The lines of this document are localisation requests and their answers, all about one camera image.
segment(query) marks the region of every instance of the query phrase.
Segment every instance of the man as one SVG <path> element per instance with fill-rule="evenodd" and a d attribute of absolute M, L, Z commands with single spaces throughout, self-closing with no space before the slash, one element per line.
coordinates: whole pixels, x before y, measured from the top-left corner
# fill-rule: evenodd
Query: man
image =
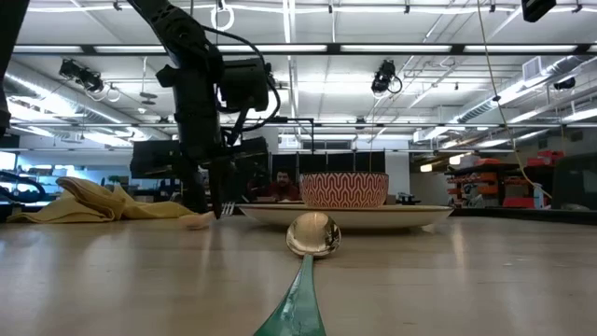
<path fill-rule="evenodd" d="M 276 201 L 300 201 L 299 189 L 293 186 L 286 169 L 278 170 L 276 181 L 271 182 L 268 194 Z"/>

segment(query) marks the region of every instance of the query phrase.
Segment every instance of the white plate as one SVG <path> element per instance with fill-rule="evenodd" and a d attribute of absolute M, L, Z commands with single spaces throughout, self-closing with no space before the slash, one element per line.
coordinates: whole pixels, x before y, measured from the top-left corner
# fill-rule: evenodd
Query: white plate
<path fill-rule="evenodd" d="M 452 208 L 433 205 L 383 205 L 368 209 L 329 209 L 305 204 L 238 204 L 243 213 L 262 223 L 288 226 L 298 216 L 320 211 L 332 217 L 341 229 L 396 229 L 436 223 Z"/>

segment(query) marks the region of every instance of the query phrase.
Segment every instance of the desk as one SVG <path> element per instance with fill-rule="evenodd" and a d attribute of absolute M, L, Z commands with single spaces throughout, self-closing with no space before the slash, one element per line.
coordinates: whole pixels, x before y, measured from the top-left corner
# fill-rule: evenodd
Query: desk
<path fill-rule="evenodd" d="M 246 217 L 0 224 L 3 336 L 251 335 L 300 259 Z M 486 217 L 342 237 L 315 262 L 327 334 L 591 335 L 597 229 Z"/>

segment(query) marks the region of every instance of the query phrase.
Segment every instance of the bowl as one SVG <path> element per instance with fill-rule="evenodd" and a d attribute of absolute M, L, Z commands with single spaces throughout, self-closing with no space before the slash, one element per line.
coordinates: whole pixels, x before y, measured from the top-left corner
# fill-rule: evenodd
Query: bowl
<path fill-rule="evenodd" d="M 324 208 L 375 208 L 388 194 L 384 173 L 307 173 L 300 176 L 300 194 L 308 206 Z"/>

